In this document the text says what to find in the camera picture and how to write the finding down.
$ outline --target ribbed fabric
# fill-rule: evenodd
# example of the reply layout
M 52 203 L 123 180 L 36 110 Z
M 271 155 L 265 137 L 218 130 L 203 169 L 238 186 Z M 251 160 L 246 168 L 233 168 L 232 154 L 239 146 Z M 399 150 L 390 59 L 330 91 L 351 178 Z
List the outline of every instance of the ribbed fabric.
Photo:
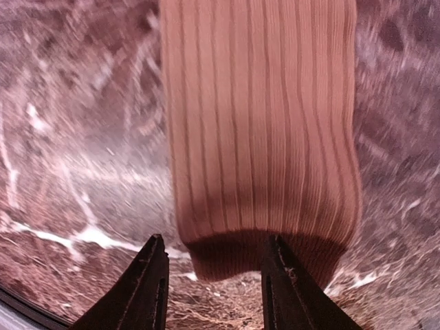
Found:
M 198 277 L 278 233 L 325 286 L 353 238 L 354 0 L 161 0 L 179 235 Z

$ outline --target fabric rib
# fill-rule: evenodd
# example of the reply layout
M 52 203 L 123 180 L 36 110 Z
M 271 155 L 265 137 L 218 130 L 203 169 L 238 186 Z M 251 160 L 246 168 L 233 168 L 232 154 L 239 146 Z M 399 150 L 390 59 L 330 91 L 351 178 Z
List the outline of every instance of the fabric rib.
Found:
M 198 277 L 259 270 L 268 234 L 325 286 L 362 212 L 354 0 L 162 0 L 177 227 Z

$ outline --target marble countertop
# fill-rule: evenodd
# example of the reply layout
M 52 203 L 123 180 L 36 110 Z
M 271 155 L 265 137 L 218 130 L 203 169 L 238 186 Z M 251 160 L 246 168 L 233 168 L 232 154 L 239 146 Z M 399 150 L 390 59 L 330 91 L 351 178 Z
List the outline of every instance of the marble countertop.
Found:
M 440 327 L 440 4 L 357 0 L 364 216 L 327 288 L 365 329 Z M 258 274 L 197 280 L 173 222 L 157 0 L 0 0 L 0 278 L 75 320 L 160 232 L 169 329 L 261 329 Z

